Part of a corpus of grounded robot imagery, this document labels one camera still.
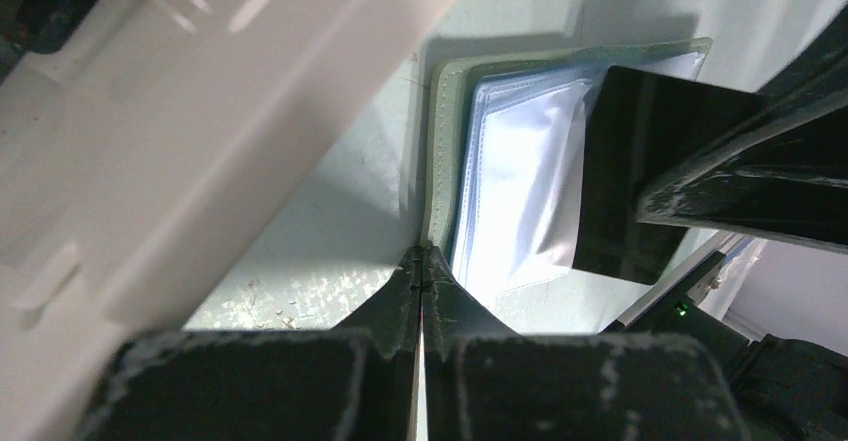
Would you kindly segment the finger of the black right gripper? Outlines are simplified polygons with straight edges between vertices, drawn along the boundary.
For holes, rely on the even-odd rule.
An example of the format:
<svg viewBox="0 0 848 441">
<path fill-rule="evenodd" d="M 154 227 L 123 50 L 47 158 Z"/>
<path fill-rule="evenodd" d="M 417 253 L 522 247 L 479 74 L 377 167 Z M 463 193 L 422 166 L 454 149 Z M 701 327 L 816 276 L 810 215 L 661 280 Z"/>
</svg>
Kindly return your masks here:
<svg viewBox="0 0 848 441">
<path fill-rule="evenodd" d="M 648 182 L 638 220 L 847 250 L 847 11 L 755 93 L 754 110 Z"/>
</svg>

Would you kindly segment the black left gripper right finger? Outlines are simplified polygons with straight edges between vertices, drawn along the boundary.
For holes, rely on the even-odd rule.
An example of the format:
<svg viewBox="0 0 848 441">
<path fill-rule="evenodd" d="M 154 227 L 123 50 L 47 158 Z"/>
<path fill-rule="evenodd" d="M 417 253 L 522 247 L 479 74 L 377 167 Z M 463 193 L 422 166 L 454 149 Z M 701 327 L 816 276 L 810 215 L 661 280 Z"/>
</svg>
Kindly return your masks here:
<svg viewBox="0 0 848 441">
<path fill-rule="evenodd" d="M 458 284 L 435 247 L 421 291 L 433 440 L 745 440 L 719 366 L 672 333 L 527 335 Z"/>
</svg>

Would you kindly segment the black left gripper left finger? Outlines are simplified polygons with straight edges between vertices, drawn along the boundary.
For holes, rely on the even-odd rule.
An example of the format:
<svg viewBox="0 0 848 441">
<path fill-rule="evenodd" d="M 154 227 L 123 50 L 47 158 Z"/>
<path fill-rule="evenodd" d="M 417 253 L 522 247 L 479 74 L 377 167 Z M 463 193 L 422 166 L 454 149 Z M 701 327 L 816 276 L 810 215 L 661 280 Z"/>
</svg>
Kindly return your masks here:
<svg viewBox="0 0 848 441">
<path fill-rule="evenodd" d="M 80 440 L 407 440 L 421 252 L 327 330 L 170 331 L 125 343 Z"/>
</svg>

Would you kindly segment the white plastic bin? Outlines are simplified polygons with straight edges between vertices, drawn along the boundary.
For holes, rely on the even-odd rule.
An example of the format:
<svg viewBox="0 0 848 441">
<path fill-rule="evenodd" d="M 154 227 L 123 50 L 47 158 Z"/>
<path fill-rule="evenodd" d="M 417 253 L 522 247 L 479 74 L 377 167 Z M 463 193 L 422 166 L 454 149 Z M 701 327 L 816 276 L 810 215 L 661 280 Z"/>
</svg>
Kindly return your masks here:
<svg viewBox="0 0 848 441">
<path fill-rule="evenodd" d="M 1 86 L 1 436 L 64 440 L 455 0 L 100 0 Z"/>
</svg>

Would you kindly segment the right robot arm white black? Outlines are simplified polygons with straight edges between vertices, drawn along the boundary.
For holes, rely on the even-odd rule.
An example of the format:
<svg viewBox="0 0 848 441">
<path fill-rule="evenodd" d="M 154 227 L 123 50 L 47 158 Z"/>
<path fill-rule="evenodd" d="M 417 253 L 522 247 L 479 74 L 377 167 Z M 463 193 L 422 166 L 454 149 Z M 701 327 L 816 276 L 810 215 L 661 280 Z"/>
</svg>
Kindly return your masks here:
<svg viewBox="0 0 848 441">
<path fill-rule="evenodd" d="M 643 69 L 608 70 L 589 122 L 584 191 L 619 277 L 647 281 L 645 250 L 689 227 L 847 248 L 847 15 L 838 13 L 756 92 Z M 847 359 L 811 342 L 744 341 L 680 286 L 614 332 L 666 331 L 706 346 L 752 435 L 847 436 Z"/>
</svg>

